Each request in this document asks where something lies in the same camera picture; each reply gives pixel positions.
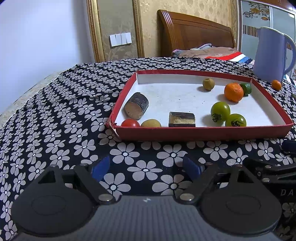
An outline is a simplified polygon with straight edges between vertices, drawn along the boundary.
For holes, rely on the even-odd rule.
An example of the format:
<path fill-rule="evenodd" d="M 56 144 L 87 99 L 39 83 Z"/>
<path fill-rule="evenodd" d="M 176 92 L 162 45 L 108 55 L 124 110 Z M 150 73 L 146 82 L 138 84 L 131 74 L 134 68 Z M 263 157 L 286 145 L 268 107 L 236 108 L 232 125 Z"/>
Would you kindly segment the small orange tangerine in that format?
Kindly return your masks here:
<path fill-rule="evenodd" d="M 278 81 L 278 80 L 273 80 L 273 81 L 271 82 L 271 87 L 272 87 L 274 90 L 276 90 L 276 91 L 280 91 L 281 88 L 282 88 L 282 84 L 281 84 L 281 82 Z"/>

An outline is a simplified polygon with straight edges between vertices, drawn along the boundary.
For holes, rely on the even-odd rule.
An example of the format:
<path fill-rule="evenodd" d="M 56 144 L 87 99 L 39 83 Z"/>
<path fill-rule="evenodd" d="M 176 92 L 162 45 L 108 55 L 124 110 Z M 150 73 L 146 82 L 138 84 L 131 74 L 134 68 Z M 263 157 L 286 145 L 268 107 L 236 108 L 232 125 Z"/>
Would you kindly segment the small green lime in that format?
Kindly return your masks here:
<path fill-rule="evenodd" d="M 244 96 L 248 96 L 252 92 L 251 84 L 248 82 L 243 82 L 240 84 L 243 89 Z"/>

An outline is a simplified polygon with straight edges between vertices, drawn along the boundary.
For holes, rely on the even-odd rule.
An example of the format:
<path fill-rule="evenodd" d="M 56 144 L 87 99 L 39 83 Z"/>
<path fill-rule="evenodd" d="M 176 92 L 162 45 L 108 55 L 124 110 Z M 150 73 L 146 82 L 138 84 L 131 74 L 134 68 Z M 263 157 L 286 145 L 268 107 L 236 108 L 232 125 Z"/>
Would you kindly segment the blue plastic pitcher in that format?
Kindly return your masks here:
<path fill-rule="evenodd" d="M 257 33 L 259 42 L 253 73 L 267 82 L 273 80 L 281 82 L 295 65 L 295 42 L 287 34 L 270 27 L 261 27 L 257 30 Z M 292 60 L 288 67 L 285 66 L 287 45 L 292 48 Z"/>

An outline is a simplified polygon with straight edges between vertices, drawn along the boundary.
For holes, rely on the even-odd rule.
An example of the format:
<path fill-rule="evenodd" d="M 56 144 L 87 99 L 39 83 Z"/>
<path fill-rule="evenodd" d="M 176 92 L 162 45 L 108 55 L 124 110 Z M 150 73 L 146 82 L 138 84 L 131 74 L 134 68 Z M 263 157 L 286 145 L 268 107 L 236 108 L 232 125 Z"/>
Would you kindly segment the red cherry tomato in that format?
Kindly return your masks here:
<path fill-rule="evenodd" d="M 121 123 L 121 126 L 136 128 L 136 127 L 140 127 L 140 124 L 138 123 L 138 121 L 128 118 Z"/>

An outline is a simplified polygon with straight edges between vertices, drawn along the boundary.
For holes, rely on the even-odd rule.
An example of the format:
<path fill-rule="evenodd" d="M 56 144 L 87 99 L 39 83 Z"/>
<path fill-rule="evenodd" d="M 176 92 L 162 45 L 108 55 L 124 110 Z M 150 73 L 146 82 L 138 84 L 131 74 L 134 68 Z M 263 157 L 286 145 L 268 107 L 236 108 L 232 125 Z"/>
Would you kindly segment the red shallow box tray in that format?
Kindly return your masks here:
<path fill-rule="evenodd" d="M 215 87 L 208 91 L 203 80 L 212 78 Z M 229 83 L 251 84 L 252 92 L 238 103 L 231 103 L 232 113 L 246 119 L 245 127 L 226 127 L 214 123 L 210 110 L 224 101 Z M 143 94 L 149 107 L 142 121 L 158 120 L 161 128 L 121 126 L 126 119 L 124 106 L 136 92 Z M 169 127 L 169 113 L 185 112 L 195 116 L 195 127 Z M 127 81 L 110 114 L 107 126 L 123 140 L 136 141 L 207 141 L 252 138 L 281 138 L 293 127 L 293 121 L 280 104 L 253 78 L 194 70 L 140 70 Z"/>

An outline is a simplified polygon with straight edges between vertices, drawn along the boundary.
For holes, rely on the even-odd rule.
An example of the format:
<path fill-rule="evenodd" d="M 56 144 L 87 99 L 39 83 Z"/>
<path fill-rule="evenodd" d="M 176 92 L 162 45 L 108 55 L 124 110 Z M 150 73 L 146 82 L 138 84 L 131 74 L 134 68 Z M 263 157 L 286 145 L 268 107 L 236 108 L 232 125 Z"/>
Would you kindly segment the white wall switch panel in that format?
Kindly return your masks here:
<path fill-rule="evenodd" d="M 131 33 L 121 33 L 121 34 L 114 34 L 109 36 L 109 41 L 111 47 L 117 47 L 121 45 L 129 45 L 132 43 L 132 36 Z"/>

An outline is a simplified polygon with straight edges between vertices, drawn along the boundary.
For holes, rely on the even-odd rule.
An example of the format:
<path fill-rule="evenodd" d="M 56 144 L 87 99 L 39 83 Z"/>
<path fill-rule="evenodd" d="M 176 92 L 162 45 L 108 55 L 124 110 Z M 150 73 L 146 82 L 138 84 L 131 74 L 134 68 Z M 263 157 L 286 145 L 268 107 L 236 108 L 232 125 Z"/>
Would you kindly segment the glass wardrobe sliding door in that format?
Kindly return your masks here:
<path fill-rule="evenodd" d="M 274 28 L 295 40 L 295 13 L 260 1 L 237 1 L 237 48 L 255 59 L 261 27 Z"/>

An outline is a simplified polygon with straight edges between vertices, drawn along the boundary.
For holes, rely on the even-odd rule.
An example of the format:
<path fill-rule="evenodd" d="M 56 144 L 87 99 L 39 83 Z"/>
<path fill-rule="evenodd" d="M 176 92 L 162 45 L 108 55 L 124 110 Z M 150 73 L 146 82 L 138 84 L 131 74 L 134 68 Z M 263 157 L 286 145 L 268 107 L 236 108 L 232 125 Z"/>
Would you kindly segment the gold black rectangular block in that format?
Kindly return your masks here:
<path fill-rule="evenodd" d="M 169 127 L 195 127 L 195 116 L 193 113 L 173 112 L 169 113 Z"/>

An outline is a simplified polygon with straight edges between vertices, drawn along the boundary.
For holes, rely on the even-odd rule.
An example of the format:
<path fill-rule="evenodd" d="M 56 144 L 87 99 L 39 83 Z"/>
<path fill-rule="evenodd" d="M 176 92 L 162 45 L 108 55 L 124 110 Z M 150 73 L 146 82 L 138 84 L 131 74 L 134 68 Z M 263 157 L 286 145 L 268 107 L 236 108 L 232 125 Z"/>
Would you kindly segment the large green tomato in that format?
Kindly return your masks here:
<path fill-rule="evenodd" d="M 223 123 L 230 115 L 231 110 L 226 102 L 219 101 L 211 107 L 211 118 L 214 123 Z"/>

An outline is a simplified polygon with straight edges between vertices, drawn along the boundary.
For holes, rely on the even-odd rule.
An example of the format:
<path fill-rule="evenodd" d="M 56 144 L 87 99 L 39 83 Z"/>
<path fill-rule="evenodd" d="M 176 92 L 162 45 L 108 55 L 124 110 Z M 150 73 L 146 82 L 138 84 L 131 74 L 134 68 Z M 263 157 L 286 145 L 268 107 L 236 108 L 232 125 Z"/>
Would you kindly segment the dark cylindrical wood piece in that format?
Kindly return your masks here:
<path fill-rule="evenodd" d="M 124 106 L 128 117 L 139 120 L 149 107 L 148 99 L 140 92 L 134 93 Z"/>

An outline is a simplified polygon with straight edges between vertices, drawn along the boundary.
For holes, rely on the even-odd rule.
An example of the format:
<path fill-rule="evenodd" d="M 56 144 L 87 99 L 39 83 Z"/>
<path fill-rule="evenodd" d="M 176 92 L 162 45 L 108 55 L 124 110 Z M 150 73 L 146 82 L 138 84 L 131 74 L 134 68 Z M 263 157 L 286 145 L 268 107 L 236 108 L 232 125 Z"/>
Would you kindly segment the yellow-brown longan fruit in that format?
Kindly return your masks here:
<path fill-rule="evenodd" d="M 215 87 L 215 81 L 212 78 L 205 78 L 203 80 L 203 87 L 206 90 L 211 91 Z"/>
<path fill-rule="evenodd" d="M 148 119 L 144 121 L 140 126 L 143 128 L 161 128 L 162 127 L 161 123 L 155 119 Z"/>

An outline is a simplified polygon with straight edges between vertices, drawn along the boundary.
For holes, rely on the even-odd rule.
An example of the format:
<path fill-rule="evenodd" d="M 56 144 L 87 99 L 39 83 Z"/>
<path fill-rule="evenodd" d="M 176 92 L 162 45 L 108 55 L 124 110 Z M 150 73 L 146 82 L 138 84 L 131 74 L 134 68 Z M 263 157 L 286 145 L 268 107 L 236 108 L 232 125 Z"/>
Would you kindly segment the large orange tangerine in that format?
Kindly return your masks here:
<path fill-rule="evenodd" d="M 240 102 L 244 91 L 238 83 L 229 83 L 224 88 L 224 96 L 231 102 Z"/>

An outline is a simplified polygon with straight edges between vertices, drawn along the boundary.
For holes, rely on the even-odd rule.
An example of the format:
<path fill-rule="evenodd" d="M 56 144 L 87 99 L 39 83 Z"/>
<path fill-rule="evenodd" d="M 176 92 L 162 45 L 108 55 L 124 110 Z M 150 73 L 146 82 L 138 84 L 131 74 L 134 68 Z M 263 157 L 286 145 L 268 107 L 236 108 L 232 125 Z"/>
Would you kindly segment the brown wooden headboard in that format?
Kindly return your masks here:
<path fill-rule="evenodd" d="M 158 10 L 160 56 L 176 50 L 189 50 L 211 43 L 215 47 L 235 47 L 231 28 L 196 16 Z"/>

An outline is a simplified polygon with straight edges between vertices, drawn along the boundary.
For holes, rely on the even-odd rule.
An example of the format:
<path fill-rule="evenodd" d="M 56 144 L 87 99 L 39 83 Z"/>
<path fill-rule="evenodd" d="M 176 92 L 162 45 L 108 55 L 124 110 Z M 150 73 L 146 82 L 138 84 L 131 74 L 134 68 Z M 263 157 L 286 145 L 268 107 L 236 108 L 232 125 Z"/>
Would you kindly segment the striped folded blanket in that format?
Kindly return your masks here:
<path fill-rule="evenodd" d="M 254 60 L 239 52 L 236 48 L 214 47 L 212 44 L 204 44 L 189 50 L 176 49 L 171 53 L 174 58 L 203 58 L 232 61 L 238 63 L 254 64 Z"/>

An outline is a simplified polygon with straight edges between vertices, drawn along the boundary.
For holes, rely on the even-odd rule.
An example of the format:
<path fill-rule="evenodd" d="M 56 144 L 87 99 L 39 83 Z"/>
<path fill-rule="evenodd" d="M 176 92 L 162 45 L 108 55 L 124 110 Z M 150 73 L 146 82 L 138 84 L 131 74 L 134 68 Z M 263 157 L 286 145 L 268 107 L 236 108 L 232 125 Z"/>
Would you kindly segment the gold wall frame moulding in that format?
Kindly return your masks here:
<path fill-rule="evenodd" d="M 139 1 L 86 1 L 95 62 L 144 57 Z M 132 43 L 111 47 L 109 36 L 131 33 Z"/>

